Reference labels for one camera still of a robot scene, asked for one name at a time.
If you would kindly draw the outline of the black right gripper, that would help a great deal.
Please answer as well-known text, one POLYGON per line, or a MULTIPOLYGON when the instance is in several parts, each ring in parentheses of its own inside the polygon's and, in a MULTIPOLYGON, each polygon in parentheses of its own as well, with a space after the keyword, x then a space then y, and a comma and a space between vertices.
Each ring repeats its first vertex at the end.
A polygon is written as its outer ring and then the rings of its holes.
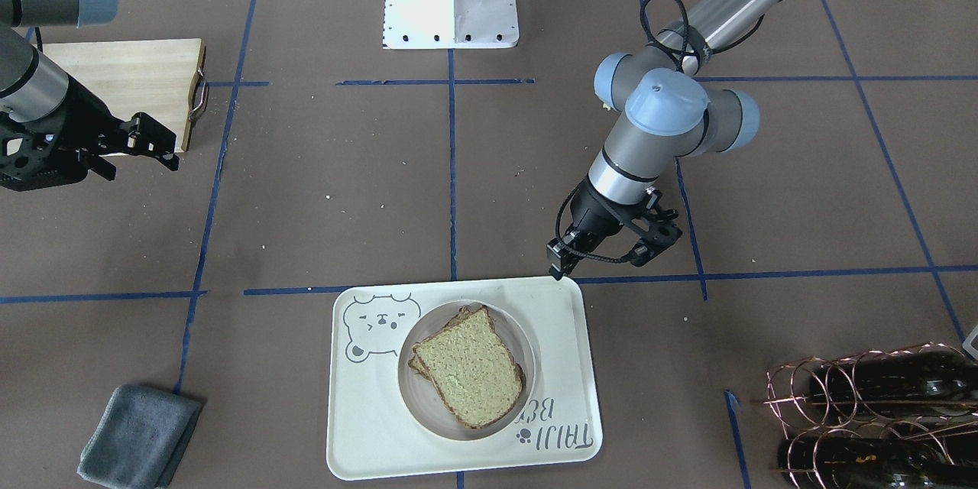
POLYGON ((118 119, 98 96, 71 77, 66 96, 52 112, 28 121, 10 107, 2 116, 2 130, 42 134, 59 147, 76 149, 83 166, 80 180, 91 173, 115 180, 118 168, 107 160, 112 155, 153 159, 172 172, 180 168, 173 131, 144 112, 118 119))

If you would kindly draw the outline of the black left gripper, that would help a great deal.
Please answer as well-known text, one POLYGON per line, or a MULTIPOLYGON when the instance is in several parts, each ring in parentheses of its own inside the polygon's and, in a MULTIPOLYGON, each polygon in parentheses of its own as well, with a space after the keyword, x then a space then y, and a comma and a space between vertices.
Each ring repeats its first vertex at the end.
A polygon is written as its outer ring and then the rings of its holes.
POLYGON ((598 193, 588 178, 581 180, 570 200, 572 223, 566 235, 556 236, 547 243, 547 253, 552 261, 552 277, 561 280, 576 268, 580 260, 589 259, 609 236, 617 235, 623 227, 622 219, 632 215, 635 205, 625 205, 598 193))

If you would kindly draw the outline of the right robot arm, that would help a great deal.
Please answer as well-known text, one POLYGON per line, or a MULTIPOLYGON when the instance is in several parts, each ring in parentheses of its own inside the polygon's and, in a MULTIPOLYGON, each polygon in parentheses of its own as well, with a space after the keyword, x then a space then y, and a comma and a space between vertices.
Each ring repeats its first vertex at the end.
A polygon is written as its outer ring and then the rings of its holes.
POLYGON ((89 173, 113 180, 110 154, 147 156, 179 168, 176 135, 146 113, 128 120, 32 44, 20 28, 108 24, 118 0, 1 0, 1 103, 4 189, 30 192, 73 185, 89 173))

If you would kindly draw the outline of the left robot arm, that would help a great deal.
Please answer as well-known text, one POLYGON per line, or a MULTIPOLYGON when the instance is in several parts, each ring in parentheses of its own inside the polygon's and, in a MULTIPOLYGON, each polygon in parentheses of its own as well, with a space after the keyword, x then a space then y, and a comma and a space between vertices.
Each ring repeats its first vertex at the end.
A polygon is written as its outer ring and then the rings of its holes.
POLYGON ((562 204, 567 227, 555 224, 549 274, 560 280, 584 259, 643 266, 682 236, 677 212, 661 206, 657 180, 675 159, 722 154, 749 144, 760 109, 747 93, 711 91, 695 76, 712 57, 750 36, 783 0, 673 0, 680 18, 660 31, 645 13, 646 46, 605 57, 594 92, 619 117, 589 172, 562 204))

